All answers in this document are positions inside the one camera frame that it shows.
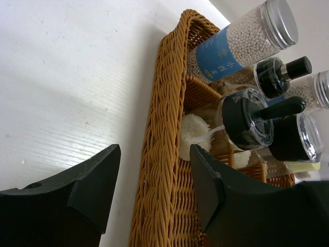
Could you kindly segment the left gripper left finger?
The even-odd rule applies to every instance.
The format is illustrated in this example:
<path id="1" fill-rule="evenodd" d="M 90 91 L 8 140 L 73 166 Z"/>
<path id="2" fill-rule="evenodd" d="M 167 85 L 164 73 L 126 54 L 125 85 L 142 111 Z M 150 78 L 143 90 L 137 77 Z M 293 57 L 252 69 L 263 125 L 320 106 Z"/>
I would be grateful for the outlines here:
<path id="1" fill-rule="evenodd" d="M 110 145 L 56 175 L 1 191 L 1 246 L 98 246 L 120 158 L 120 146 Z"/>

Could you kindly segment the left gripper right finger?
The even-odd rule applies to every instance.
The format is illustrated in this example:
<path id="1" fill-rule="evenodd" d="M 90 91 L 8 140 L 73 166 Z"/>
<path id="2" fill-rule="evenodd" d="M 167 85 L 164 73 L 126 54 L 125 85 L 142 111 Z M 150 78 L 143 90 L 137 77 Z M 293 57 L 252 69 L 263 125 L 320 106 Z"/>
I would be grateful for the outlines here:
<path id="1" fill-rule="evenodd" d="M 280 188 L 190 147 L 202 232 L 210 246 L 328 246 L 328 181 Z"/>

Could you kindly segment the clear dome lid shaker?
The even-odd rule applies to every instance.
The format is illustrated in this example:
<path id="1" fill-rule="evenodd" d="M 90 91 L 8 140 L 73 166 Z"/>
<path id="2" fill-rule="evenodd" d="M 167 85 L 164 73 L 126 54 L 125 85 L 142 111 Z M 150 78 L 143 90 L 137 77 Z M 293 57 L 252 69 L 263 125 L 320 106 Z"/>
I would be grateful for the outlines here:
<path id="1" fill-rule="evenodd" d="M 273 124 L 272 144 L 257 151 L 266 164 L 268 179 L 320 169 L 323 143 L 308 113 L 278 118 Z"/>

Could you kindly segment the black knob lid jar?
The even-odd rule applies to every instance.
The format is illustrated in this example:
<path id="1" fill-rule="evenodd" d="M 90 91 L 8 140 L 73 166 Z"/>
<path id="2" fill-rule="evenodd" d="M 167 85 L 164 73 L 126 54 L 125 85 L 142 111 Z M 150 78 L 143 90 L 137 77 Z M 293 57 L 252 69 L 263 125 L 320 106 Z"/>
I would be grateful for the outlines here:
<path id="1" fill-rule="evenodd" d="M 179 158 L 189 161 L 193 144 L 215 158 L 268 147 L 274 139 L 273 121 L 301 113 L 305 107 L 305 100 L 298 96 L 269 106 L 258 90 L 231 93 L 183 116 Z"/>

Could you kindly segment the black cap dark bottle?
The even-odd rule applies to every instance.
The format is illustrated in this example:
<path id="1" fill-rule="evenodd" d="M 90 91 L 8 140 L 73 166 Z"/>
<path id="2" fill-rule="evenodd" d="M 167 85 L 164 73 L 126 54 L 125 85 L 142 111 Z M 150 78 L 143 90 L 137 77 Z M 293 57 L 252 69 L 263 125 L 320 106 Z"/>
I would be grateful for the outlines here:
<path id="1" fill-rule="evenodd" d="M 290 81 L 309 75 L 312 70 L 306 56 L 288 63 L 272 57 L 226 77 L 224 85 L 230 90 L 252 87 L 261 91 L 266 98 L 274 99 L 288 91 Z"/>

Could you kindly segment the blue label jar silver lid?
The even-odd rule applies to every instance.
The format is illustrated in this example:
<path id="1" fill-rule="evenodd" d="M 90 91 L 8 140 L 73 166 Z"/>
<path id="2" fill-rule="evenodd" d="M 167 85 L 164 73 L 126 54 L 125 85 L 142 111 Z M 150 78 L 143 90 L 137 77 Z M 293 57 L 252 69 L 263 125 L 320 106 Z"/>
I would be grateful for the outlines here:
<path id="1" fill-rule="evenodd" d="M 287 1 L 265 1 L 187 54 L 187 73 L 209 84 L 298 42 Z"/>

